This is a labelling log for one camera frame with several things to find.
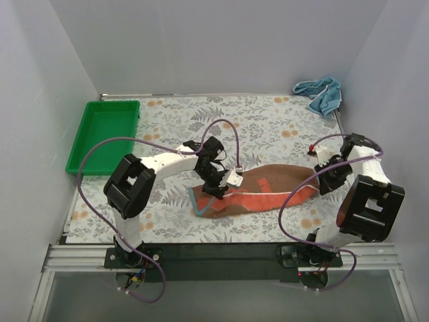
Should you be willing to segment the orange brown bear towel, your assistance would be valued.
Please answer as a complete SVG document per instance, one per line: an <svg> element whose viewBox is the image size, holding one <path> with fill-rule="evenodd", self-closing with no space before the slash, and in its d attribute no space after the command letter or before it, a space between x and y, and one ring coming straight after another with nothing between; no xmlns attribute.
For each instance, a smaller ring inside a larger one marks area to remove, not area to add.
<svg viewBox="0 0 429 322"><path fill-rule="evenodd" d="M313 174L313 169L303 166L270 164L245 171L241 186L229 188L222 199L204 193L201 186L188 189L188 193L197 217L258 213L281 208L289 194Z"/></svg>

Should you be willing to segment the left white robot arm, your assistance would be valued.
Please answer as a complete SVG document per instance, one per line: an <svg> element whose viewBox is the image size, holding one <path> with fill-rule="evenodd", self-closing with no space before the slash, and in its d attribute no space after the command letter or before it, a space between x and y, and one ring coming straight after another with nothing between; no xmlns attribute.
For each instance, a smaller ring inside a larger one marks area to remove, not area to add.
<svg viewBox="0 0 429 322"><path fill-rule="evenodd" d="M118 230L114 236L118 258L130 266L140 261L141 256L131 249L142 251L140 214L158 182L181 172L194 171L204 181L204 193L223 198L228 189L223 182L227 170L218 170L214 164L224 150L218 139L210 137L203 144L187 141L176 149L155 156L138 158L128 154L121 159L103 190L113 208Z"/></svg>

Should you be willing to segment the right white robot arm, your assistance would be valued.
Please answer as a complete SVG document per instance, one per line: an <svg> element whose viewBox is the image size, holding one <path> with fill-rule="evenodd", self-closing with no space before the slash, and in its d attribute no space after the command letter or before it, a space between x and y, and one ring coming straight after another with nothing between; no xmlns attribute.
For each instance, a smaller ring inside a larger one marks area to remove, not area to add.
<svg viewBox="0 0 429 322"><path fill-rule="evenodd" d="M311 264L332 260L339 249L353 242L382 242L394 224L405 197L404 188L385 175L381 147L373 140L352 133L343 137L339 154L329 156L326 147L313 144L321 195L342 187L348 176L354 181L336 216L335 223L316 229L306 238L306 255Z"/></svg>

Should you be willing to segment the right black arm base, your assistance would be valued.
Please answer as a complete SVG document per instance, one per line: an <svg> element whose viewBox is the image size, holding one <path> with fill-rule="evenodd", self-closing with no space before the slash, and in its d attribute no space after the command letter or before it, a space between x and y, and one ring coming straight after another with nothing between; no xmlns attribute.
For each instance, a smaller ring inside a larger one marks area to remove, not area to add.
<svg viewBox="0 0 429 322"><path fill-rule="evenodd" d="M323 250L307 244L284 244L276 249L276 256L284 268L317 267L328 264L328 267L338 268L343 261L338 252Z"/></svg>

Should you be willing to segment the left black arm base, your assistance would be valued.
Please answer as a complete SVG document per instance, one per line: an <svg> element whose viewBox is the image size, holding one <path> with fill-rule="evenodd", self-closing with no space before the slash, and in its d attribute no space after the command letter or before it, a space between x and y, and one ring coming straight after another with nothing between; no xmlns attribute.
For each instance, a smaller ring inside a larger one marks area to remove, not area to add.
<svg viewBox="0 0 429 322"><path fill-rule="evenodd" d="M164 251L161 248L142 248L139 250L146 256L155 260L158 264L162 263ZM108 248L105 254L104 268L107 269L134 269L142 268L146 259L134 252L126 252L117 248Z"/></svg>

